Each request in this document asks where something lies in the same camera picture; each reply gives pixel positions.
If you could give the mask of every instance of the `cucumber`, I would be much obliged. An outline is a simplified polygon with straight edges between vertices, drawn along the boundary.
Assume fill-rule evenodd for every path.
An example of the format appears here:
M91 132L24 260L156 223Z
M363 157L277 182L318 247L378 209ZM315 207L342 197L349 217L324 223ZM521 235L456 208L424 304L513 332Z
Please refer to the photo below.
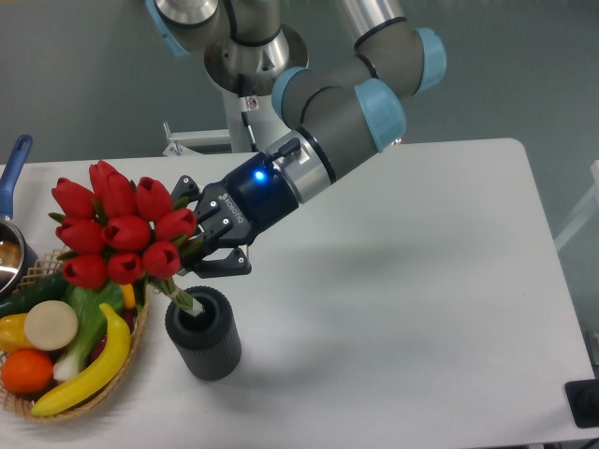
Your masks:
M27 313L37 304L49 299L62 299L68 282L63 271L56 271L39 281L27 285L19 292L14 292L4 301L0 301L0 318L16 313Z

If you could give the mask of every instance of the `wicker basket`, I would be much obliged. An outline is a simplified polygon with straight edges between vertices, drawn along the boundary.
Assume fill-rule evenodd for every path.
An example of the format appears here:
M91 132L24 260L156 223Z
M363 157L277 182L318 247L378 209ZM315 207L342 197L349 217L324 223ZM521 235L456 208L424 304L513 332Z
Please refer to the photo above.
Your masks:
M52 253L45 254L42 259L37 260L35 265L32 268L29 268L27 274L22 277L21 282L17 286L17 290L22 289L25 285L36 282L43 276L52 274L54 271L62 269L62 263L57 259L61 252L62 250L54 250ZM4 410L15 413L27 421L38 423L55 423L59 421L65 421L82 416L83 414L92 410L96 405L107 398L112 391L114 391L131 365L131 361L137 352L139 341L141 340L148 322L149 303L150 301L148 300L146 294L146 301L143 311L138 315L135 329L131 335L131 350L129 351L129 356L125 360L123 367L117 373L117 375L95 396L91 397L86 402L83 402L81 405L68 409L62 413L58 413L53 416L39 417L33 416L31 414L31 409L34 406L33 400L13 395L5 389L2 381L0 381L0 404L2 404ZM2 369L6 360L7 354L0 351L0 369Z

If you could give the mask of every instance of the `blue led light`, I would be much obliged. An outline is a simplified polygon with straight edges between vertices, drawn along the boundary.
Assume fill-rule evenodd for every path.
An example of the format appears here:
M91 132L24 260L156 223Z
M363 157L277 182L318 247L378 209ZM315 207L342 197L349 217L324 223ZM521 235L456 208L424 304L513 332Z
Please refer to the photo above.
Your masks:
M264 182L266 180L266 175L264 174L263 171L255 171L254 179L258 182Z

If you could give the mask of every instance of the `orange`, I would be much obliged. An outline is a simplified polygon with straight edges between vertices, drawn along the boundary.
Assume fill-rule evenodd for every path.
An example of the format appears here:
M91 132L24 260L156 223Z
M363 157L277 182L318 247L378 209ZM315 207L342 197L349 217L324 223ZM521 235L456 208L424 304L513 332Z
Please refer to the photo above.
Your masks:
M21 349L8 356L0 380L12 393L37 393L52 380L52 361L37 349Z

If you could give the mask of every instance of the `red tulip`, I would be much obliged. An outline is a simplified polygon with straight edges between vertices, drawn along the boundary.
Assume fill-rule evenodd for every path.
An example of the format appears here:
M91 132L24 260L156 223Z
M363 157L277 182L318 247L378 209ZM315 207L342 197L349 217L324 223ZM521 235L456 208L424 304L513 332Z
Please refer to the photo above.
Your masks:
M150 245L141 257L141 263L146 273L158 279L173 276L181 266L177 247L169 241L157 241Z
M106 264L97 254L78 255L63 265L65 279L82 288L98 288L106 282Z
M196 232L196 226L197 218L191 210L174 210L156 224L156 239L168 240L179 234L185 234L189 239Z
M109 218L134 215L137 211L135 194L129 180L121 173L110 173L102 188L102 206Z
M97 164L90 166L90 181L94 192L99 199L102 199L104 193L104 184L106 184L106 178L112 173L118 173L116 168L110 165L108 162L98 161Z
M94 217L92 200L95 197L91 190L67 178L59 178L51 192L67 217L89 219Z
M65 218L56 228L56 237L78 254L100 254L106 246L102 226L94 220Z
M141 251L151 238L148 222L135 215L112 218L102 229L102 239L119 251Z
M141 258L135 253L113 254L109 259L108 274L120 285L133 283L143 275Z
M149 222L157 222L172 211L172 198L167 188L152 178L141 178L135 192L139 215Z

